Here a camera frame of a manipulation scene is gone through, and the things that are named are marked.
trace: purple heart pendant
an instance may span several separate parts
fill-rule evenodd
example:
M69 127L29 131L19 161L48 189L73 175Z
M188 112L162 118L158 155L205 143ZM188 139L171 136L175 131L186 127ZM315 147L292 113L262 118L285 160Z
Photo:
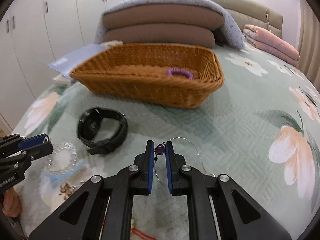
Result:
M156 155L165 154L165 148L162 144L158 144L158 146L155 148L155 154Z

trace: purple hair tie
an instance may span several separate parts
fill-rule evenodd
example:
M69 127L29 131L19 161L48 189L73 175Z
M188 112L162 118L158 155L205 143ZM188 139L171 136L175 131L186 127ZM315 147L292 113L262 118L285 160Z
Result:
M180 68L170 68L167 72L167 75L169 77L172 77L173 73L186 76L188 79L193 80L193 74L188 70Z

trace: silver bolt head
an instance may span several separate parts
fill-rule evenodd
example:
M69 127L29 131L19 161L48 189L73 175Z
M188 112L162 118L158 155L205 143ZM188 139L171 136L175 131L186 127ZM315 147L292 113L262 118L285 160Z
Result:
M131 165L129 166L129 171L137 171L139 169L139 167L137 165Z
M181 169L183 170L183 171L191 171L191 166L190 165L182 165L181 166Z
M222 174L219 176L219 179L223 182L227 182L229 180L229 176L226 174Z
M91 181L93 183L98 183L98 182L100 182L100 180L101 180L101 177L98 175L94 175L93 177L91 177Z

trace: human hand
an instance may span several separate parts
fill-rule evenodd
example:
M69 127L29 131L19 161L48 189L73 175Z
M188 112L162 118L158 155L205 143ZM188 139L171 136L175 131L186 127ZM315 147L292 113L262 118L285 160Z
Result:
M17 217L21 212L21 204L14 188L9 188L4 193L2 212L8 217Z

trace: bed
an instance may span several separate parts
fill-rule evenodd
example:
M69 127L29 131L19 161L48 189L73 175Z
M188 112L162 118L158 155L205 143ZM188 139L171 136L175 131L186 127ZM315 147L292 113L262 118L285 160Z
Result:
M262 5L249 0L220 2L240 28L248 23L267 27ZM268 14L271 31L281 37L283 17L271 9ZM246 42L243 49L224 45L213 51L225 84L199 108L184 110L94 95L80 83L57 85L30 107L14 133L45 132L53 143L72 143L85 161L85 171L73 183L95 174L116 174L144 151L147 140L158 144L187 138L199 155L184 140L173 140L175 152L205 174L230 175L296 240L320 206L320 95L298 69ZM128 119L126 141L106 156L88 155L76 137L82 112L95 106L116 109ZM44 176L45 164L45 159L33 163L17 185L27 235L63 201ZM164 158L157 161L157 174L166 184ZM132 215L135 227L157 240L189 239L186 198L171 197L155 176L152 194L135 197Z

